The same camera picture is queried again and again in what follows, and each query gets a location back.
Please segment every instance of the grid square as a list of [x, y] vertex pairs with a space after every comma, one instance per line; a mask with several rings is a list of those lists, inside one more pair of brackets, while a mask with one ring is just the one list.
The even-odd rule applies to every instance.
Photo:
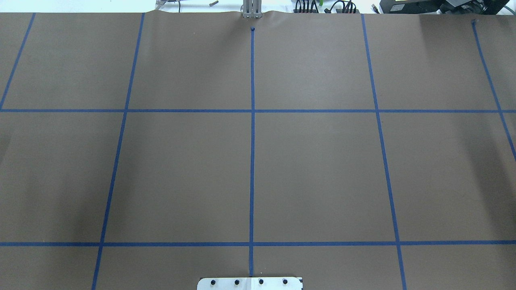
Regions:
[[394, 240], [375, 114], [258, 114], [255, 241]]
[[99, 241], [121, 119], [0, 114], [0, 241]]
[[403, 247], [408, 289], [510, 290], [516, 245]]
[[486, 15], [476, 24], [482, 53], [502, 109], [516, 109], [516, 74], [513, 47], [516, 45], [516, 19]]
[[379, 107], [496, 109], [471, 27], [477, 15], [434, 16], [365, 16]]
[[360, 15], [270, 12], [255, 38], [256, 108], [374, 109]]
[[4, 108], [123, 108], [140, 17], [37, 14]]
[[498, 114], [381, 119], [400, 239], [516, 238], [516, 164]]
[[104, 248], [97, 289], [196, 289], [203, 277], [247, 277], [247, 247]]
[[250, 119], [129, 114], [106, 241], [248, 241]]
[[0, 247], [2, 290], [89, 289], [97, 247]]
[[2, 13], [0, 18], [0, 99], [11, 75], [18, 51], [30, 22], [27, 13]]
[[255, 247], [254, 275], [303, 277], [305, 289], [401, 289], [396, 247]]
[[147, 13], [131, 108], [250, 109], [250, 35], [238, 12]]

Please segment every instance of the cable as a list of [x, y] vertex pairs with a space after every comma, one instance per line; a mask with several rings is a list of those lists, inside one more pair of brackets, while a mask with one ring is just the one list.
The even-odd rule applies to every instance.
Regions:
[[181, 12], [181, 1], [180, 0], [168, 0], [166, 2], [177, 2], [179, 4], [179, 10], [178, 13]]
[[346, 3], [345, 3], [344, 1], [342, 1], [342, 0], [337, 0], [337, 1], [335, 1], [335, 3], [333, 3], [333, 5], [331, 6], [331, 8], [330, 8], [330, 9], [326, 8], [326, 9], [324, 10], [324, 12], [325, 12], [325, 13], [331, 13], [331, 10], [333, 9], [333, 7], [335, 7], [335, 4], [337, 4], [337, 3], [339, 3], [339, 2], [342, 2], [342, 9], [344, 9], [344, 6], [346, 5]]
[[317, 2], [315, 0], [312, 0], [312, 5], [310, 6], [310, 13], [314, 12], [314, 7], [315, 7], [315, 11], [317, 11], [317, 13], [319, 13], [319, 9], [317, 8]]
[[330, 9], [326, 8], [324, 10], [324, 12], [331, 13], [331, 10], [333, 9], [333, 7], [335, 7], [335, 4], [337, 4], [339, 2], [342, 3], [342, 13], [357, 13], [357, 6], [355, 5], [355, 3], [351, 2], [351, 0], [349, 0], [349, 1], [337, 0], [337, 1], [335, 1], [335, 3], [333, 3], [333, 5], [331, 6]]
[[509, 12], [511, 12], [513, 15], [516, 15], [516, 12], [514, 10], [512, 10], [511, 8], [509, 8], [508, 6], [504, 6], [504, 8], [509, 10]]
[[378, 8], [376, 8], [376, 5], [372, 4], [372, 5], [371, 5], [371, 8], [373, 9], [373, 11], [374, 11], [376, 14], [380, 14], [380, 11], [378, 11]]

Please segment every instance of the blue tape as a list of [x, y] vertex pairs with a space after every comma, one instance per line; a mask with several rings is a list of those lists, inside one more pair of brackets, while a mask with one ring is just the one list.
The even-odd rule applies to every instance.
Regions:
[[251, 168], [249, 176], [249, 276], [254, 273], [254, 133], [255, 133], [255, 104], [254, 104], [254, 26], [251, 27]]
[[200, 243], [104, 243], [104, 247], [247, 247], [246, 241], [220, 241]]
[[129, 109], [128, 112], [175, 112], [175, 113], [251, 113], [249, 109]]
[[1, 109], [0, 112], [20, 113], [123, 113], [124, 109]]
[[[88, 242], [0, 242], [0, 247], [98, 247]], [[103, 247], [249, 247], [247, 241], [215, 242], [104, 242]], [[424, 241], [255, 241], [254, 247], [350, 247], [350, 246], [453, 246], [516, 245], [516, 240], [424, 240]]]
[[4, 106], [5, 98], [7, 97], [7, 92], [9, 92], [9, 87], [11, 86], [12, 78], [14, 77], [14, 72], [18, 67], [18, 62], [20, 61], [20, 57], [22, 56], [23, 48], [25, 47], [25, 43], [27, 42], [27, 38], [29, 37], [30, 29], [32, 28], [32, 24], [34, 23], [34, 18], [36, 14], [33, 13], [32, 17], [29, 21], [29, 26], [27, 27], [27, 31], [25, 32], [25, 36], [23, 37], [22, 45], [20, 45], [20, 50], [18, 50], [18, 55], [16, 56], [16, 60], [14, 60], [14, 65], [12, 66], [11, 74], [9, 75], [9, 79], [7, 80], [7, 84], [5, 86], [4, 94], [2, 95], [2, 99], [0, 100], [0, 109]]
[[391, 188], [391, 177], [389, 174], [389, 164], [387, 163], [387, 155], [385, 153], [385, 142], [383, 140], [383, 131], [382, 131], [382, 123], [380, 120], [380, 111], [378, 108], [378, 99], [376, 97], [376, 86], [375, 86], [375, 79], [373, 77], [373, 66], [371, 64], [371, 55], [369, 53], [369, 43], [367, 41], [367, 29], [365, 27], [365, 18], [364, 14], [361, 14], [362, 17], [362, 29], [364, 32], [364, 43], [365, 43], [365, 51], [367, 55], [367, 65], [369, 67], [369, 78], [371, 81], [371, 89], [373, 91], [373, 100], [375, 103], [375, 110], [376, 110], [376, 123], [378, 125], [378, 135], [380, 137], [380, 146], [382, 149], [382, 158], [383, 158], [383, 167], [385, 170], [385, 180], [387, 182], [387, 191], [389, 193], [389, 203], [391, 205], [391, 216], [392, 216], [392, 224], [394, 227], [394, 236], [396, 238], [396, 250], [398, 252], [398, 263], [399, 263], [399, 272], [401, 275], [401, 285], [403, 287], [403, 290], [407, 290], [407, 282], [405, 280], [405, 267], [403, 265], [403, 256], [401, 254], [401, 246], [399, 245], [399, 232], [398, 232], [398, 221], [396, 218], [396, 209], [394, 207], [394, 198], [392, 195], [392, 188]]
[[482, 47], [480, 47], [480, 40], [478, 39], [478, 33], [477, 33], [477, 20], [473, 20], [471, 22], [471, 27], [473, 28], [473, 34], [475, 35], [475, 41], [477, 43], [478, 48], [478, 54], [480, 55], [480, 60], [482, 61], [482, 65], [484, 67], [484, 71], [486, 72], [487, 80], [489, 82], [489, 86], [491, 87], [491, 92], [493, 93], [494, 101], [496, 103], [496, 107], [498, 108], [498, 113], [500, 115], [500, 119], [502, 120], [502, 124], [504, 126], [505, 135], [507, 136], [507, 140], [509, 141], [509, 146], [511, 147], [512, 156], [514, 157], [514, 160], [516, 161], [516, 150], [514, 149], [514, 144], [512, 143], [512, 138], [509, 133], [509, 128], [507, 127], [507, 123], [505, 122], [504, 113], [502, 111], [502, 107], [500, 106], [500, 101], [498, 100], [498, 96], [496, 95], [496, 90], [494, 89], [493, 80], [491, 79], [491, 75], [489, 74], [489, 70], [487, 68], [486, 60], [484, 59], [483, 53], [482, 53]]
[[516, 240], [424, 240], [401, 241], [402, 246], [436, 246], [436, 245], [516, 245]]
[[0, 247], [98, 247], [100, 243], [82, 242], [38, 242], [38, 241], [12, 241], [0, 242]]
[[395, 246], [395, 241], [256, 241], [256, 247]]
[[113, 173], [111, 175], [111, 183], [109, 186], [109, 194], [107, 196], [106, 211], [104, 213], [104, 222], [102, 223], [102, 232], [101, 232], [101, 238], [100, 238], [100, 244], [99, 244], [99, 251], [97, 253], [97, 260], [95, 263], [95, 272], [93, 273], [93, 282], [91, 283], [92, 290], [95, 290], [97, 278], [99, 276], [100, 262], [101, 262], [101, 258], [102, 258], [102, 249], [104, 247], [103, 244], [104, 244], [104, 239], [106, 237], [107, 221], [108, 221], [108, 217], [109, 217], [109, 210], [111, 208], [113, 189], [115, 187], [115, 178], [117, 176], [117, 170], [118, 170], [118, 160], [120, 158], [120, 150], [122, 148], [122, 140], [123, 140], [123, 136], [124, 136], [125, 122], [127, 119], [127, 110], [129, 109], [129, 101], [131, 99], [131, 90], [132, 90], [132, 86], [133, 86], [134, 72], [136, 70], [136, 61], [138, 59], [138, 50], [140, 47], [141, 32], [143, 30], [144, 19], [145, 19], [145, 13], [142, 13], [141, 19], [140, 19], [140, 29], [138, 31], [138, 39], [136, 40], [136, 48], [135, 48], [135, 52], [134, 52], [133, 67], [131, 68], [131, 78], [129, 79], [129, 86], [127, 88], [127, 97], [125, 99], [125, 112], [122, 117], [122, 125], [120, 126], [120, 135], [118, 137], [117, 152], [115, 154], [115, 163], [113, 165]]
[[[251, 109], [0, 109], [0, 112], [108, 112], [108, 113], [252, 113]], [[375, 109], [255, 109], [254, 113], [376, 113]], [[380, 113], [476, 113], [498, 114], [499, 110], [379, 109]], [[516, 110], [502, 110], [514, 114]]]
[[256, 113], [374, 113], [373, 109], [257, 109]]

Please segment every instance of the metal plate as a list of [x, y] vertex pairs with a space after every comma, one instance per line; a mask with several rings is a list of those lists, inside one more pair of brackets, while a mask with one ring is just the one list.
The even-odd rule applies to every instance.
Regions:
[[303, 278], [296, 277], [246, 277], [203, 278], [197, 290], [302, 290]]

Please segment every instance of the metal bracket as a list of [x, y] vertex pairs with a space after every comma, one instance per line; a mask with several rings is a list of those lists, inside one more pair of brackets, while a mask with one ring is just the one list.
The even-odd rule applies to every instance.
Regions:
[[303, 290], [301, 277], [203, 278], [197, 290]]
[[244, 0], [242, 16], [244, 18], [262, 18], [262, 0]]

